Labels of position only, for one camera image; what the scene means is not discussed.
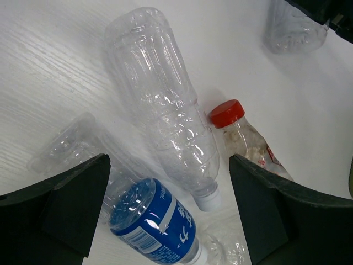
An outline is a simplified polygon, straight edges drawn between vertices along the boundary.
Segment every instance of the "plastic bottle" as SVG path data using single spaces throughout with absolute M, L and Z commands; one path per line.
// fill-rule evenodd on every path
M 123 178 L 108 186 L 102 212 L 111 232 L 158 264 L 207 264 L 207 250 L 183 205 L 153 178 Z
M 320 25 L 285 0 L 272 0 L 267 42 L 272 52 L 300 53 L 320 48 L 328 26 Z
M 200 230 L 200 242 L 208 251 L 209 265 L 251 265 L 239 214 L 219 214 Z
M 216 128 L 223 130 L 223 139 L 229 157 L 239 154 L 258 166 L 293 180 L 276 159 L 265 139 L 245 118 L 245 111 L 236 99 L 217 106 L 210 112 L 210 120 Z
M 105 41 L 120 96 L 145 124 L 164 171 L 202 211 L 216 209 L 220 158 L 168 21 L 139 8 L 113 21 Z
M 107 153 L 112 168 L 130 168 L 136 175 L 153 173 L 140 161 L 118 146 L 102 124 L 91 113 L 83 113 L 44 145 L 27 163 L 27 169 L 41 178 L 60 174 L 100 154 Z

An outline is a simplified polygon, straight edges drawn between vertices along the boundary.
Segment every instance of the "red bottle cap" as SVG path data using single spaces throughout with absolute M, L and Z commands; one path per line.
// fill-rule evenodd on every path
M 217 106 L 210 112 L 210 120 L 216 128 L 220 129 L 232 123 L 235 123 L 240 118 L 244 117 L 245 111 L 236 99 L 229 100 Z

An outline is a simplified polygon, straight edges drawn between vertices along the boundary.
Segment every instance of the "blue label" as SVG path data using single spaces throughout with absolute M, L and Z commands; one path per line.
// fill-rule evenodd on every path
M 187 254 L 194 242 L 195 221 L 165 186 L 153 180 L 156 192 L 147 210 L 128 228 L 111 231 L 150 260 L 158 264 L 175 264 Z M 144 185 L 141 181 L 130 191 Z

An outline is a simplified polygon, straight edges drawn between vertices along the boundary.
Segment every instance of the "white table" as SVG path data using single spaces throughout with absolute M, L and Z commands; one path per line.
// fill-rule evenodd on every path
M 239 99 L 294 180 L 349 198 L 353 155 L 353 44 L 329 32 L 309 55 L 277 56 L 262 43 L 268 1 L 2 0 L 0 3 L 0 195 L 39 179 L 26 163 L 60 128 L 84 111 L 121 123 L 114 85 L 101 61 L 105 27 L 140 6 L 169 19 L 190 79 L 206 112 Z M 218 140 L 222 152 L 222 142 Z M 132 152 L 136 144 L 127 142 Z M 223 210 L 233 190 L 227 162 L 218 182 Z M 196 217 L 213 219 L 183 200 Z M 97 228 L 84 264 L 150 264 L 109 231 Z

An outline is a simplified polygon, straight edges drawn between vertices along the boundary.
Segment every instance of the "crushed plastic bottle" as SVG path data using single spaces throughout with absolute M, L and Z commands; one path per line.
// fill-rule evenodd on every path
M 203 225 L 200 241 L 208 251 L 209 265 L 251 265 L 239 214 L 222 215 Z
M 191 192 L 202 211 L 218 208 L 216 143 L 162 12 L 139 8 L 117 18 L 105 42 L 123 84 L 117 89 L 144 123 L 166 174 Z
M 265 139 L 249 124 L 244 115 L 245 111 L 236 99 L 224 102 L 210 112 L 212 123 L 223 130 L 229 157 L 239 154 L 258 166 L 293 181 Z
M 285 0 L 272 0 L 266 41 L 276 54 L 311 52 L 326 40 L 328 26 L 320 25 Z
M 75 118 L 45 144 L 27 163 L 27 169 L 45 179 L 67 171 L 100 153 L 109 155 L 113 169 L 130 168 L 136 175 L 153 176 L 147 166 L 123 151 L 105 127 L 97 124 L 95 117 L 88 112 Z

